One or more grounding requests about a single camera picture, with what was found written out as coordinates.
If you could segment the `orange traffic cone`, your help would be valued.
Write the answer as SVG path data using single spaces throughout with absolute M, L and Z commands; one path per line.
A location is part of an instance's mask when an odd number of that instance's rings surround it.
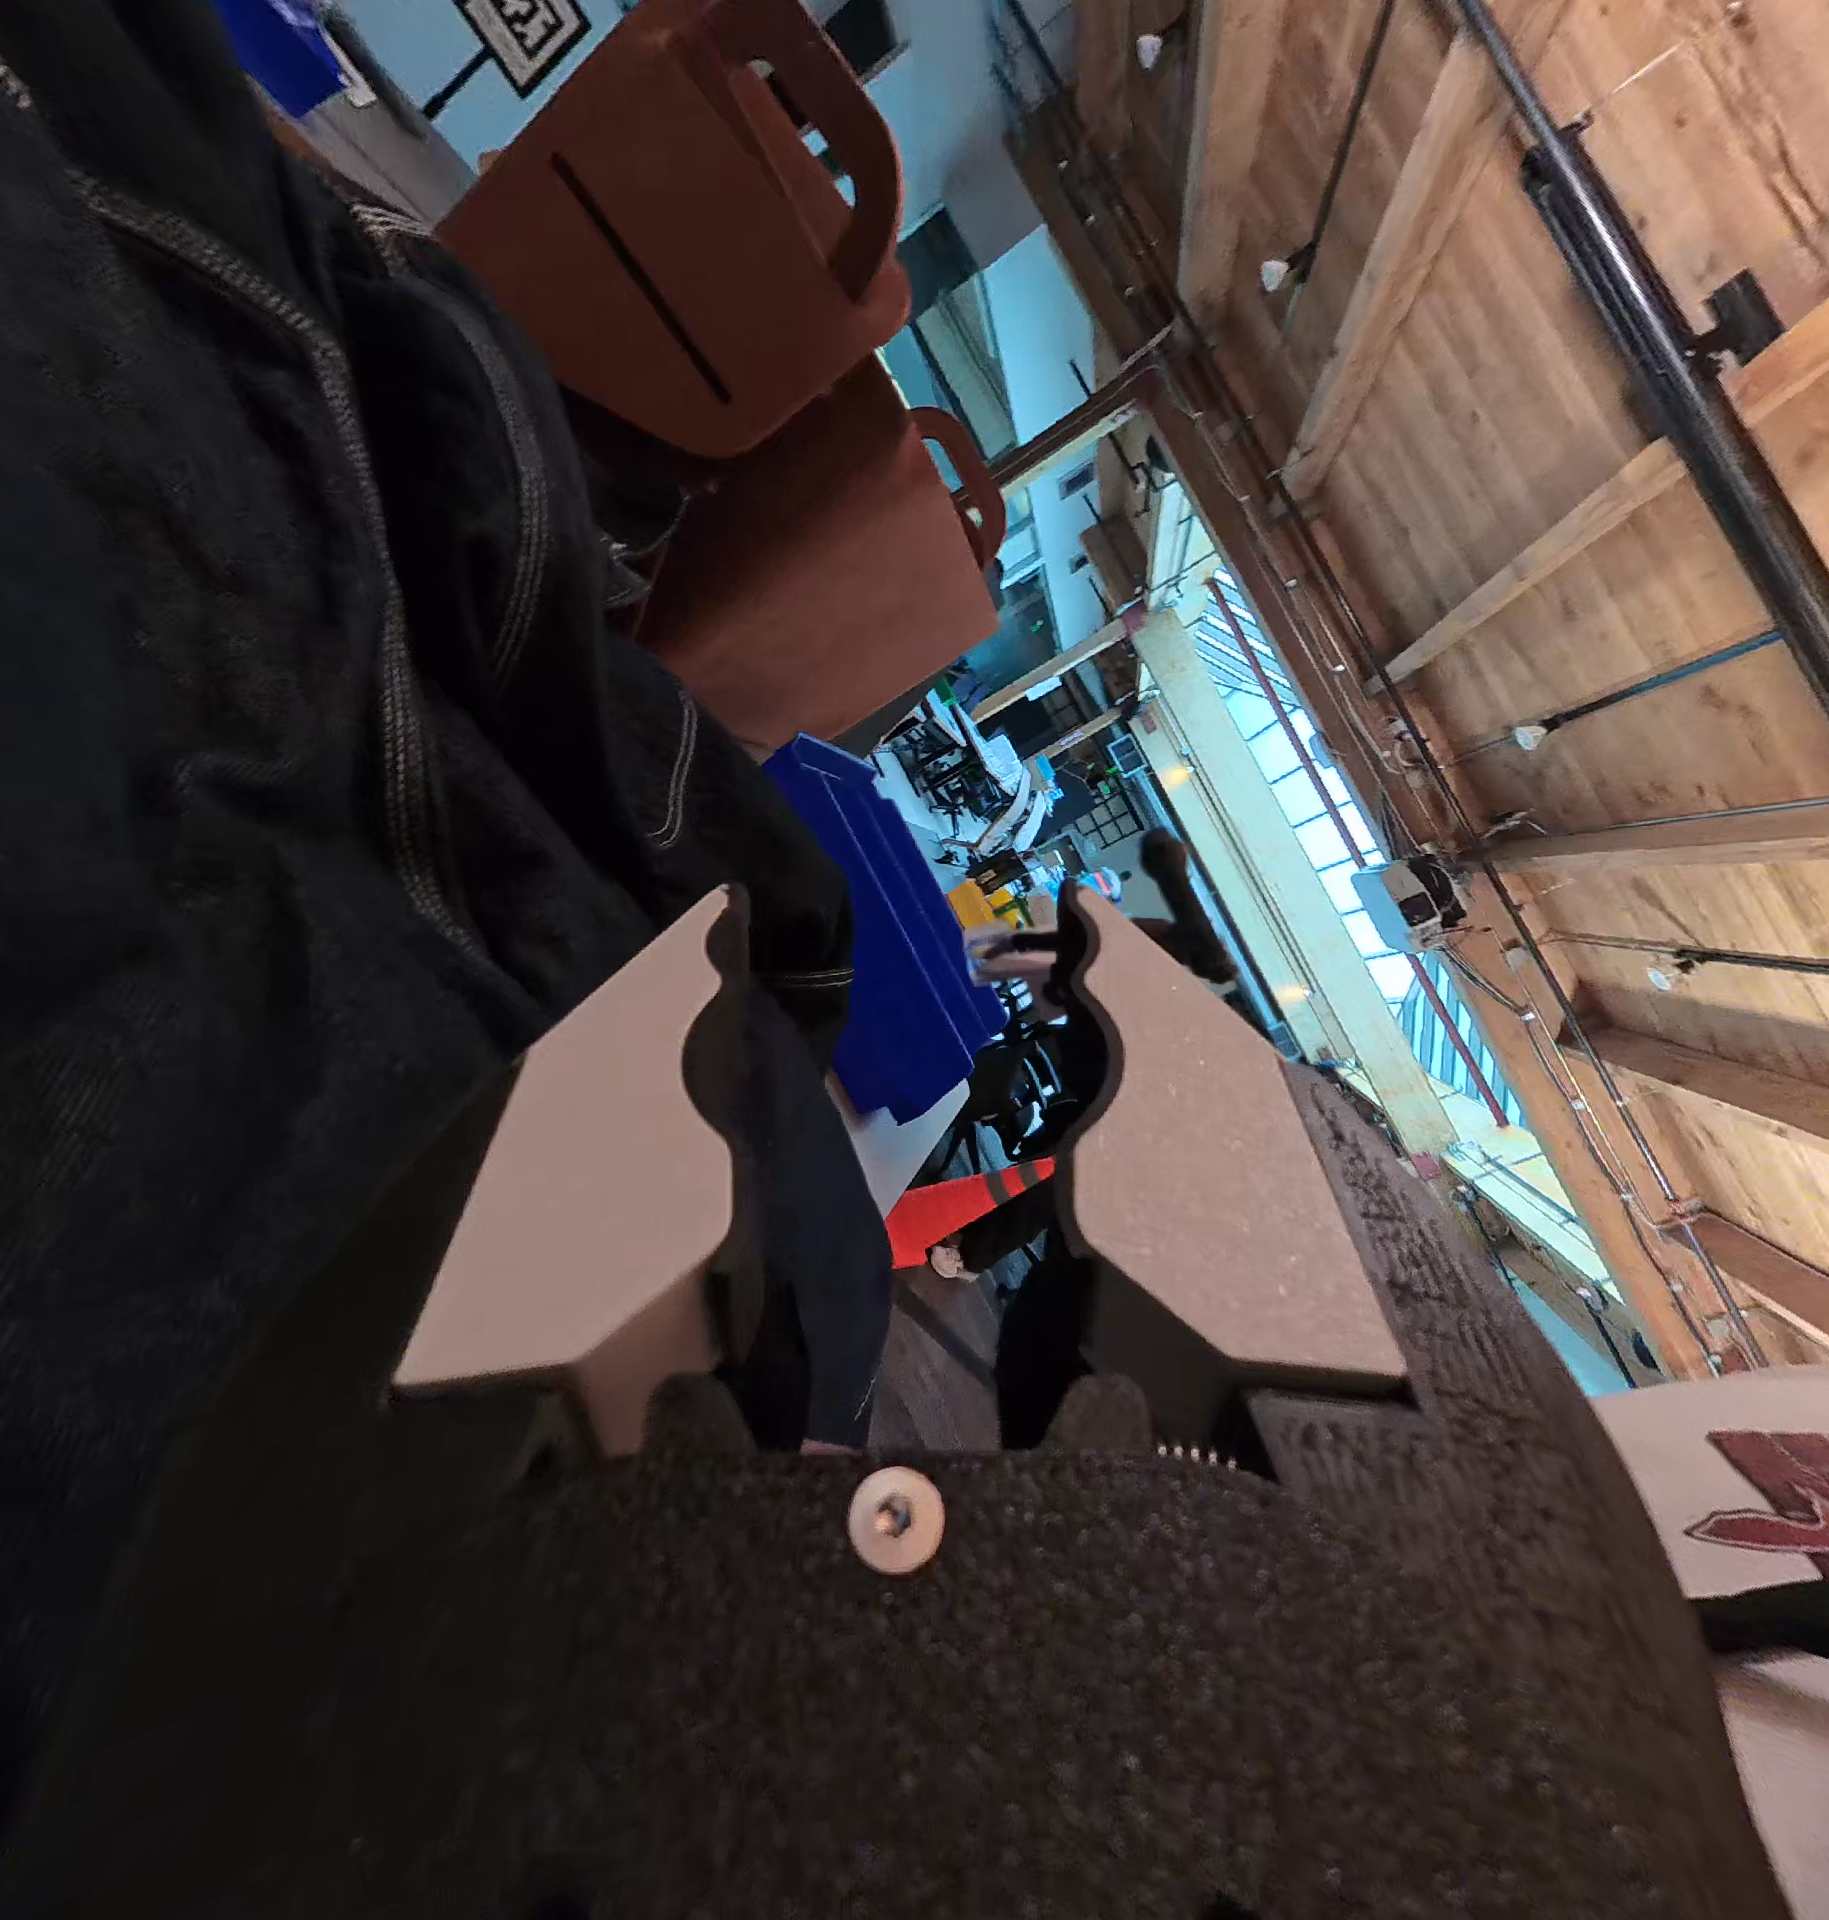
M 1002 1204 L 1042 1188 L 1056 1174 L 1056 1159 L 1030 1159 L 910 1188 L 886 1214 L 886 1235 L 892 1270 L 914 1270 L 931 1260 L 931 1250 L 970 1224 L 990 1218 Z

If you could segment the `person's white shirt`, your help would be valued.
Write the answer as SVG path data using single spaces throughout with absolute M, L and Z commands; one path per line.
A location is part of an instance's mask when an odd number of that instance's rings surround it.
M 1684 1597 L 1829 1575 L 1829 1368 L 1597 1400 Z M 1791 1915 L 1829 1915 L 1829 1660 L 1719 1655 L 1745 1809 Z

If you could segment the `dark denim pants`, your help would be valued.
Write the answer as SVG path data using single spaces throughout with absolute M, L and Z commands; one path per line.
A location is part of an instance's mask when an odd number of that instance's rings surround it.
M 757 1380 L 859 1437 L 837 867 L 610 629 L 542 361 L 211 2 L 0 2 L 0 1915 L 260 1912 L 345 1507 L 518 1059 L 751 891 Z

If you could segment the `blue plastic bin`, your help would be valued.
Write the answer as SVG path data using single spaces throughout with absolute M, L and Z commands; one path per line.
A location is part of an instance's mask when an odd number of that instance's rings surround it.
M 345 90 L 319 2 L 212 2 L 242 72 L 293 120 Z
M 852 983 L 837 1080 L 856 1113 L 916 1121 L 1002 1032 L 1002 999 L 972 979 L 963 928 L 874 764 L 799 733 L 763 769 L 849 891 Z

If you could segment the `grey ceiling box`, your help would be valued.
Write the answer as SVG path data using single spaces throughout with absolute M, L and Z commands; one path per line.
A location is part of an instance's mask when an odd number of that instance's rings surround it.
M 1429 952 L 1469 921 L 1472 892 L 1465 873 L 1437 854 L 1392 857 L 1353 873 L 1353 892 L 1395 952 Z

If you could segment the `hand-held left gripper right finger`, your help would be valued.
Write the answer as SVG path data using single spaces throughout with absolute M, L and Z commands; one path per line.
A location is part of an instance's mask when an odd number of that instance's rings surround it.
M 1061 907 L 1098 1085 L 1061 1153 L 1094 1263 L 1084 1353 L 1155 1439 L 1229 1447 L 1254 1395 L 1408 1402 L 1408 1371 L 1282 1054 L 1090 891 Z

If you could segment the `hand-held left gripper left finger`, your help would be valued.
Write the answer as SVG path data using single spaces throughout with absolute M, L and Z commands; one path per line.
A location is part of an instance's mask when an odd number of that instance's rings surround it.
M 602 1455 L 729 1349 L 746 1239 L 751 900 L 717 887 L 534 1042 L 393 1371 L 402 1395 L 562 1388 Z

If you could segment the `black office chair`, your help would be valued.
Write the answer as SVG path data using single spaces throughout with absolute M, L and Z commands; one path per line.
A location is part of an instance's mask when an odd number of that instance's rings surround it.
M 990 1040 L 970 1073 L 963 1107 L 967 1140 L 985 1150 L 985 1165 L 1034 1163 L 1070 1117 L 1070 1030 L 1034 1028 Z

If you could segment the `black ceiling pipe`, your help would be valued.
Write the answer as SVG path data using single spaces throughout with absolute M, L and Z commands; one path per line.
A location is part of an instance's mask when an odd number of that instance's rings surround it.
M 1745 400 L 1732 400 L 1715 371 L 1723 334 L 1694 334 L 1619 201 L 1576 133 L 1553 120 L 1490 7 L 1457 2 L 1457 14 L 1534 133 L 1528 203 L 1829 719 L 1829 562 L 1750 427 L 1829 374 L 1829 300 L 1750 364 Z

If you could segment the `black white marker tag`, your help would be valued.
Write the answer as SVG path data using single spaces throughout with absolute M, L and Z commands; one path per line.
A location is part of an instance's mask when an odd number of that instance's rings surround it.
M 455 9 L 519 100 L 590 37 L 584 2 L 455 2 Z

